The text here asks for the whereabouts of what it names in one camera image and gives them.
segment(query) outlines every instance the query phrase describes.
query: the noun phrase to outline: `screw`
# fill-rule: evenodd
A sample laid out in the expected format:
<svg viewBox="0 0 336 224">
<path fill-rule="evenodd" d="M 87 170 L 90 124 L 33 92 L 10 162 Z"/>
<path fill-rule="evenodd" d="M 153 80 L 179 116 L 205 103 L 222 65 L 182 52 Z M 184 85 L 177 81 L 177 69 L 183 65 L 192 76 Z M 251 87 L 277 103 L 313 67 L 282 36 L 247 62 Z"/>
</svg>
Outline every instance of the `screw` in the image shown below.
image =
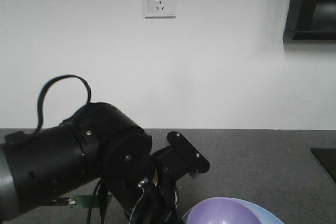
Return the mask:
<svg viewBox="0 0 336 224">
<path fill-rule="evenodd" d="M 132 158 L 131 155 L 126 155 L 126 157 L 125 157 L 125 161 L 129 161 L 129 160 L 131 160 L 131 158 Z"/>
<path fill-rule="evenodd" d="M 144 177 L 139 183 L 138 183 L 138 187 L 142 187 L 145 183 L 148 182 L 148 179 L 146 177 Z"/>
</svg>

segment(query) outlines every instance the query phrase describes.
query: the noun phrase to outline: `black strap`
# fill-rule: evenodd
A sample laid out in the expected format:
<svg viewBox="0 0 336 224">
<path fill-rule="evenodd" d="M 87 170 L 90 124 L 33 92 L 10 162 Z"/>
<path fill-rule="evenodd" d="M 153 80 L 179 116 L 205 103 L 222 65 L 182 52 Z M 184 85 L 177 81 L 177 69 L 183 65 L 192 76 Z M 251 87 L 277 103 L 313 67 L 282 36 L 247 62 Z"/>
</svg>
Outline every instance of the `black strap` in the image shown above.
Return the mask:
<svg viewBox="0 0 336 224">
<path fill-rule="evenodd" d="M 48 81 L 43 86 L 43 88 L 42 88 L 42 90 L 40 92 L 40 95 L 38 97 L 38 100 L 37 100 L 38 124 L 37 124 L 37 127 L 36 127 L 35 131 L 33 132 L 33 134 L 38 133 L 41 130 L 42 125 L 43 125 L 43 102 L 44 102 L 44 98 L 45 98 L 45 96 L 47 94 L 47 91 L 49 90 L 49 88 L 55 82 L 57 82 L 59 80 L 62 80 L 62 79 L 66 79 L 66 78 L 77 78 L 77 79 L 79 79 L 79 80 L 81 80 L 83 82 L 83 84 L 86 87 L 86 90 L 88 91 L 88 99 L 87 99 L 86 105 L 90 103 L 90 100 L 91 100 L 91 89 L 90 89 L 89 84 L 82 77 L 75 76 L 75 75 L 72 75 L 72 74 L 67 74 L 67 75 L 64 75 L 64 76 L 58 76 L 58 77 L 55 77 L 55 78 L 51 79 L 50 81 Z"/>
</svg>

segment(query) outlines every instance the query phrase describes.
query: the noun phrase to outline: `white wall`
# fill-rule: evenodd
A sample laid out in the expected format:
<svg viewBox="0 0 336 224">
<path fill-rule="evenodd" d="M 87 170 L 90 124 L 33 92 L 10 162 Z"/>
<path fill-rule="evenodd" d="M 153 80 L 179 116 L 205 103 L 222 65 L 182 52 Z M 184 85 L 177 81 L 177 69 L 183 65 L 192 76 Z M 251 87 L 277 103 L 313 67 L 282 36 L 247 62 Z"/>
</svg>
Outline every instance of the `white wall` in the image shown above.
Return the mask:
<svg viewBox="0 0 336 224">
<path fill-rule="evenodd" d="M 35 127 L 49 79 L 78 74 L 147 128 L 335 129 L 336 44 L 284 48 L 289 0 L 0 0 L 0 128 Z M 48 93 L 45 126 L 84 104 L 78 80 Z"/>
</svg>

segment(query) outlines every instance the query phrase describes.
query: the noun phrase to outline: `black cylindrical motor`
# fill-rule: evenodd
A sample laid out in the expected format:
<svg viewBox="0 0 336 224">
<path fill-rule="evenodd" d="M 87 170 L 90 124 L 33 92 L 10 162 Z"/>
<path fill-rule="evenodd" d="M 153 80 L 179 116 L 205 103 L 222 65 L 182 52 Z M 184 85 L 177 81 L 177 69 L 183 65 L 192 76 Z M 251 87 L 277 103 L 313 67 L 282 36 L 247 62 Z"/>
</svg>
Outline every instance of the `black cylindrical motor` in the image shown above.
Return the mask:
<svg viewBox="0 0 336 224">
<path fill-rule="evenodd" d="M 33 135 L 16 132 L 0 147 L 0 219 L 47 204 L 97 177 L 141 196 L 138 182 L 152 173 L 152 139 L 116 107 L 88 103 L 59 126 Z"/>
</svg>

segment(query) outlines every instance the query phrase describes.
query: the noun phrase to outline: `robotic arm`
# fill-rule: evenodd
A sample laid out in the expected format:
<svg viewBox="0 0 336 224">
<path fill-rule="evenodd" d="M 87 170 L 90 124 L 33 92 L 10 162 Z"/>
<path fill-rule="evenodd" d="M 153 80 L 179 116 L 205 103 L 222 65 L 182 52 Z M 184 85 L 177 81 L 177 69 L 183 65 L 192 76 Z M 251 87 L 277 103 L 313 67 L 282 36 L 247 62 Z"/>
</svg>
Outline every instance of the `robotic arm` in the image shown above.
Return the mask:
<svg viewBox="0 0 336 224">
<path fill-rule="evenodd" d="M 59 126 L 40 131 L 47 90 L 71 77 L 86 86 L 87 103 Z M 100 177 L 101 223 L 108 191 L 130 224 L 183 223 L 176 213 L 176 181 L 186 173 L 207 172 L 209 162 L 179 132 L 170 132 L 170 146 L 150 155 L 152 138 L 144 129 L 116 107 L 91 103 L 90 97 L 83 78 L 54 78 L 38 99 L 35 132 L 5 136 L 0 146 L 0 219 L 13 219 Z"/>
</svg>

